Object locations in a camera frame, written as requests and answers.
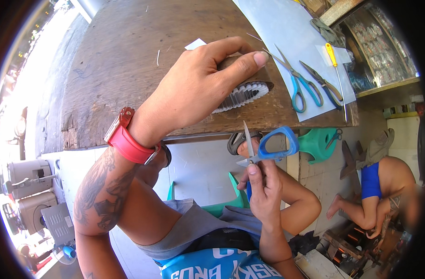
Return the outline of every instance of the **green stool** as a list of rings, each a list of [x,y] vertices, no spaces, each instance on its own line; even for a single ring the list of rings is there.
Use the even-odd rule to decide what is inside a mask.
[[[236,198],[232,201],[221,203],[221,204],[211,204],[202,206],[202,209],[209,212],[214,217],[219,218],[222,215],[222,210],[226,205],[231,205],[235,207],[239,207],[241,209],[249,209],[248,198],[246,197],[246,193],[243,190],[238,190],[238,181],[237,179],[229,172],[229,179],[231,180],[232,186],[236,193]],[[167,200],[175,199],[175,190],[174,190],[174,182],[169,186],[169,193],[167,194]]]
[[[332,156],[337,141],[333,141],[328,149],[325,147],[336,131],[336,128],[311,129],[304,136],[298,137],[299,151],[307,152],[315,158],[309,164],[323,162]]]

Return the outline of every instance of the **leg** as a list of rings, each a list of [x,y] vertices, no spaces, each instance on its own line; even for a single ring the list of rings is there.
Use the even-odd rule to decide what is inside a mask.
[[[327,219],[342,209],[349,217],[362,229],[371,229],[375,226],[377,220],[377,205],[380,201],[378,196],[371,196],[361,200],[361,205],[354,204],[340,195],[336,195],[332,204],[327,210]]]
[[[253,150],[257,150],[259,140],[252,138],[251,144]],[[246,158],[249,157],[246,142],[238,147],[238,153]],[[321,213],[321,203],[312,191],[302,186],[285,171],[278,168],[278,173],[282,182],[282,200],[290,205],[281,210],[282,228],[292,235],[297,235],[318,217]]]
[[[166,165],[164,152],[147,166],[141,166],[129,188],[118,226],[135,243],[151,245],[162,240],[182,216],[152,190],[158,173]]]

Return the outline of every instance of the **screwdriver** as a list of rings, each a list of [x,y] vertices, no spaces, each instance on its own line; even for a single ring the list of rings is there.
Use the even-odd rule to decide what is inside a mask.
[[[341,96],[343,97],[344,123],[347,123],[346,104],[344,103],[344,93],[343,93],[343,86],[341,86],[340,74],[338,74],[337,59],[335,59],[335,54],[333,53],[333,48],[332,48],[331,44],[326,43],[325,49],[327,50],[327,53],[329,54],[330,59],[332,60],[332,64],[335,67],[335,70],[337,70],[338,81],[340,82],[340,88],[341,88]]]

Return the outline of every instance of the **scissors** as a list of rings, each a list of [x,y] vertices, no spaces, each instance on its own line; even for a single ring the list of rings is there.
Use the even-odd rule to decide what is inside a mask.
[[[327,82],[327,80],[323,79],[315,70],[310,68],[306,63],[299,61],[304,68],[309,72],[309,74],[316,79],[316,81],[323,87],[324,91],[327,94],[327,97],[329,97],[330,101],[333,103],[333,105],[338,109],[342,110],[343,106],[340,105],[338,101],[343,101],[343,97],[341,96],[340,92],[338,92],[338,89],[336,89],[333,85]]]
[[[276,56],[274,56],[272,53],[270,53],[265,48],[263,48],[263,50],[265,50],[267,53],[269,53],[271,56],[273,56],[274,59],[276,59],[279,63],[281,63],[288,70],[290,75],[292,76],[293,90],[295,91],[293,93],[293,96],[292,96],[293,108],[299,113],[303,113],[306,109],[306,103],[305,103],[304,95],[302,94],[302,90],[301,90],[301,87],[299,86],[299,82],[302,83],[304,88],[309,92],[310,96],[312,96],[313,101],[315,101],[315,104],[318,107],[321,107],[323,105],[324,101],[323,101],[323,97],[321,96],[321,93],[319,92],[318,88],[316,88],[316,86],[311,81],[306,80],[300,73],[295,71],[293,69],[293,67],[290,65],[290,63],[287,61],[287,59],[285,58],[282,51],[278,48],[278,46],[275,45],[275,47],[278,49],[278,52],[281,54],[283,60],[277,58]],[[296,105],[296,96],[299,96],[299,98],[301,99],[302,109],[299,109],[298,106]]]
[[[329,147],[332,145],[333,141],[335,140],[341,140],[343,134],[343,130],[341,129],[337,129],[337,131],[335,132],[335,134],[333,134],[333,137],[330,139],[329,143],[325,146],[325,149],[329,149]]]
[[[258,154],[255,155],[253,150],[253,145],[251,144],[251,136],[249,135],[249,130],[245,121],[243,121],[243,126],[245,130],[245,138],[246,138],[246,144],[248,146],[249,158],[242,161],[238,161],[237,162],[238,165],[247,167],[249,164],[257,164],[259,161],[266,160],[266,159],[274,159],[275,161],[279,162],[284,157],[293,155],[299,150],[299,142],[295,134],[293,133],[292,129],[290,129],[290,127],[288,126],[282,126],[261,138]],[[290,142],[290,148],[288,150],[268,152],[267,149],[265,148],[267,141],[270,139],[270,137],[278,133],[285,135],[285,137]],[[249,199],[251,198],[251,184],[249,181],[247,181],[246,183],[246,194],[247,194],[248,202],[249,202]]]

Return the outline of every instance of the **red watch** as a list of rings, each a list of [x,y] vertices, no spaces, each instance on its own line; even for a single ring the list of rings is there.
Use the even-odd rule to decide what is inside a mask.
[[[161,145],[158,143],[155,149],[148,149],[142,147],[133,139],[129,131],[127,131],[127,125],[129,125],[134,114],[135,110],[130,107],[121,109],[120,115],[110,126],[104,140],[129,161],[147,165],[157,156]]]

